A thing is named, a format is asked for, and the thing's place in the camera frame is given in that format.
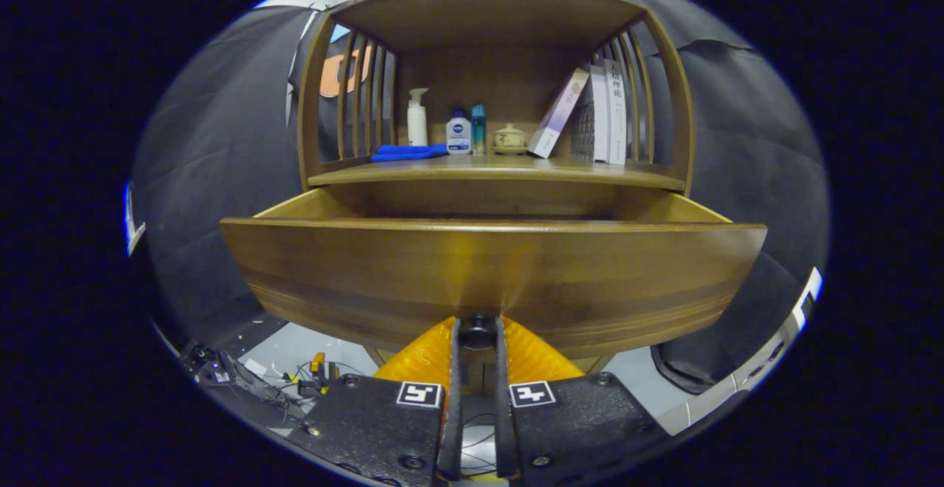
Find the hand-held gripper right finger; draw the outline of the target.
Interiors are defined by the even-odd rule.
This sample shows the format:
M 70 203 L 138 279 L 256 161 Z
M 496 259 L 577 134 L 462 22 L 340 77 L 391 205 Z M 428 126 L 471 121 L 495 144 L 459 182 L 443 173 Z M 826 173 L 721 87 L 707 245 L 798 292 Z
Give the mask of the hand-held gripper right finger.
M 613 373 L 584 373 L 510 318 L 495 326 L 498 476 L 596 485 L 670 448 L 670 434 Z

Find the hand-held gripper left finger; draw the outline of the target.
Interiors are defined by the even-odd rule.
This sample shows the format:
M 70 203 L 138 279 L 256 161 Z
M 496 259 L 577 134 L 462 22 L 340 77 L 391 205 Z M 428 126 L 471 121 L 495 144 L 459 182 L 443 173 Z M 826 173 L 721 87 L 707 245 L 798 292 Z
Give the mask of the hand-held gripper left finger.
M 338 376 L 288 436 L 358 486 L 446 486 L 461 472 L 461 321 L 448 317 L 373 376 Z

